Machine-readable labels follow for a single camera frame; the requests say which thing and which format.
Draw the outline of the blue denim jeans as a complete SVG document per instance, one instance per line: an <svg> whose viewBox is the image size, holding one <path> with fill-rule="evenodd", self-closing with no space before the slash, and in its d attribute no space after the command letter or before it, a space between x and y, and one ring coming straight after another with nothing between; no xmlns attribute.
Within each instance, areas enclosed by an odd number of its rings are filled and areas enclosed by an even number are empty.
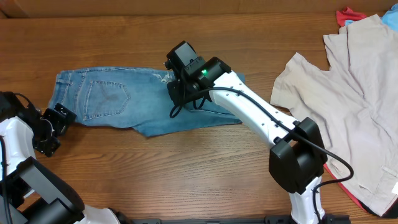
<svg viewBox="0 0 398 224"><path fill-rule="evenodd" d="M239 124L226 109L206 101L185 105L175 117L167 84L172 72L153 68L91 67L64 70L55 80L49 107L60 103L86 126L132 128L146 137L212 126Z"/></svg>

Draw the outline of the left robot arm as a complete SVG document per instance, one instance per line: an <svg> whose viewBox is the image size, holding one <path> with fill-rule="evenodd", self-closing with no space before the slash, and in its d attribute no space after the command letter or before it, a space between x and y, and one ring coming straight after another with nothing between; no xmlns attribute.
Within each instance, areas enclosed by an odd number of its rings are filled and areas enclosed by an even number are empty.
<svg viewBox="0 0 398 224"><path fill-rule="evenodd" d="M111 208L85 205L77 192L42 165L59 148L76 114L60 103L41 112L22 94L1 93L1 223L131 223Z"/></svg>

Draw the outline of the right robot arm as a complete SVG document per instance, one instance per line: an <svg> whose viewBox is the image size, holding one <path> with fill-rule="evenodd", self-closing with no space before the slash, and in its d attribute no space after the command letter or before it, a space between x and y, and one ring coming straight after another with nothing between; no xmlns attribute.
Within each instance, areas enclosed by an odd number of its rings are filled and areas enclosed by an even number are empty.
<svg viewBox="0 0 398 224"><path fill-rule="evenodd" d="M281 113L250 90L231 67L217 57L205 60L186 41L168 54L165 67L175 80L168 84L174 103L170 117L197 100L228 110L254 131L270 148L269 172L289 193L291 214L285 223L323 223L320 184L327 156L320 130L310 118L302 121Z"/></svg>

